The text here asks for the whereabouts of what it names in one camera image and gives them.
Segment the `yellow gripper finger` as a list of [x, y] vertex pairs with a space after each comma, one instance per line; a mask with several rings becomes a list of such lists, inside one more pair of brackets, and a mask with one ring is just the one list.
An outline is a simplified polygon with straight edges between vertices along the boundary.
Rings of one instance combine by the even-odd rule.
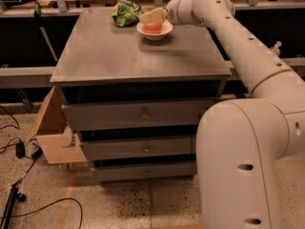
[[147, 23], [164, 23], [166, 20], [166, 12], [162, 8], [147, 11], [139, 16], [139, 21], [143, 24]]

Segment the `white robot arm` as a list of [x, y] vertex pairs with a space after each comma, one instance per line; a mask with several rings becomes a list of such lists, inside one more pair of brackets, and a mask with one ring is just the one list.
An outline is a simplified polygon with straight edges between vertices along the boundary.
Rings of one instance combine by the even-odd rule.
[[234, 17], [229, 0], [172, 0], [144, 23], [211, 29], [249, 93], [201, 118], [196, 165], [205, 229], [284, 229], [275, 161], [305, 146], [305, 81]]

